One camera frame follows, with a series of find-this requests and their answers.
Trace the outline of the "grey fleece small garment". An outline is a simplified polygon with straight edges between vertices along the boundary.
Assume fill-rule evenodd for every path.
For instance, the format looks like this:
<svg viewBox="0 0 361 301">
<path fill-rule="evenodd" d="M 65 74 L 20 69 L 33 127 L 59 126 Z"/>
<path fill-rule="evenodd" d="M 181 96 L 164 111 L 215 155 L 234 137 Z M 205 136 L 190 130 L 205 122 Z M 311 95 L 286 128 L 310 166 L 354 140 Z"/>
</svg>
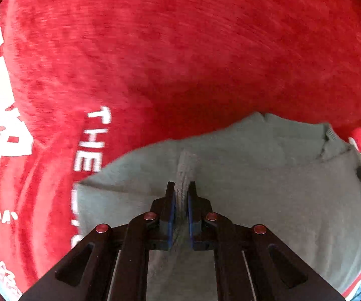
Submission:
<svg viewBox="0 0 361 301">
<path fill-rule="evenodd" d="M 233 223 L 261 223 L 339 292 L 361 272 L 361 154 L 328 124 L 254 113 L 229 128 L 134 150 L 76 185 L 80 232 L 129 223 L 189 182 Z"/>
</svg>

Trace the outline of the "red blanket with white print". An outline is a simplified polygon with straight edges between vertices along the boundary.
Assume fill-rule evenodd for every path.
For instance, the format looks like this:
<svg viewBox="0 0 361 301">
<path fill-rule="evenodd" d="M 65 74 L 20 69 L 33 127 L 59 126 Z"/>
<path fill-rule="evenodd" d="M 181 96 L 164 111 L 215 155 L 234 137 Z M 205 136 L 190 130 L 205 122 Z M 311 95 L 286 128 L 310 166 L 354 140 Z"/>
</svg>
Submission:
<svg viewBox="0 0 361 301">
<path fill-rule="evenodd" d="M 0 2 L 0 289 L 85 236 L 76 185 L 254 113 L 328 124 L 361 154 L 361 0 Z"/>
</svg>

